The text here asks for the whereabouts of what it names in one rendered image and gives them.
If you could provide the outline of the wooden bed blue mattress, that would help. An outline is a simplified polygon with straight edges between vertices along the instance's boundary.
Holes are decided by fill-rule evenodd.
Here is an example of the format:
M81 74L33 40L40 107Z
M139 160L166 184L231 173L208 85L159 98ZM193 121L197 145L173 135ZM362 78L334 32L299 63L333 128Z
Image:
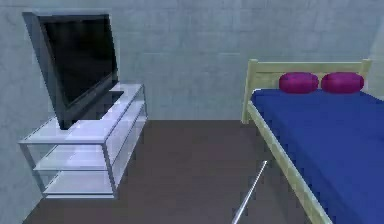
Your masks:
M312 224L384 224L384 101L334 94L322 78L371 62L248 62L241 121L255 123ZM308 94L279 89L285 73L319 79Z

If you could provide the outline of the magenta round pillow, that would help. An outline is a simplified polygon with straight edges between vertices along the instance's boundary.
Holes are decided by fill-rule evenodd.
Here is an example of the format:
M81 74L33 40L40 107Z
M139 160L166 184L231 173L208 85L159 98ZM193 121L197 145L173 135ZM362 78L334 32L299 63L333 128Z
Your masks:
M308 94L318 88L319 79L308 72L285 73L279 78L279 89L290 94Z
M321 89L334 94L351 94L364 87L364 78L354 72L334 72L321 80Z

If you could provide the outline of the black television set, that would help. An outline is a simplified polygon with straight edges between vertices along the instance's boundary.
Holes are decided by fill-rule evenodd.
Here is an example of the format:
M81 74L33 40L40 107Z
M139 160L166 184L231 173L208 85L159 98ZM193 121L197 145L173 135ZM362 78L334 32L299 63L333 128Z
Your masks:
M22 14L59 127L99 120L122 95L110 15Z

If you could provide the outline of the glass television stand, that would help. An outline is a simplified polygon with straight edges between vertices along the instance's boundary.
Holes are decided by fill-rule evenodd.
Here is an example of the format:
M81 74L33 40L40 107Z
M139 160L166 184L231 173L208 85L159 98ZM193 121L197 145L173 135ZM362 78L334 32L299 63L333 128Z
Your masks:
M47 199L111 199L147 121L145 87L118 83L114 104L98 120L67 130L50 118L19 141L42 196Z

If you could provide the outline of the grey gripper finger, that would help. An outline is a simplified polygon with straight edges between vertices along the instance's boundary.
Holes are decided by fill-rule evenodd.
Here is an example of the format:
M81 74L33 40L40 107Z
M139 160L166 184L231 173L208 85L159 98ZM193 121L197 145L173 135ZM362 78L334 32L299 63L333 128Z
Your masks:
M262 176L262 173L263 173L265 167L267 166L267 164L268 164L268 161L267 161L267 160L264 160L264 161L262 162L261 168L259 169L259 171L258 171L258 173L257 173L257 175L256 175L256 178L255 178L255 180L253 181L251 187L249 188L247 194L245 195L245 197L244 197L242 203L240 204L239 208L236 210L236 213L235 213L235 215L234 215L234 217L233 217L233 219L232 219L232 221L231 221L231 224L238 224L238 223L239 223L239 221L240 221L240 219L241 219L241 217L242 217L244 211L245 211L246 208L247 208L247 204L248 204L248 202L249 202L251 196L255 193L256 185L257 185L257 183L258 183L260 177Z

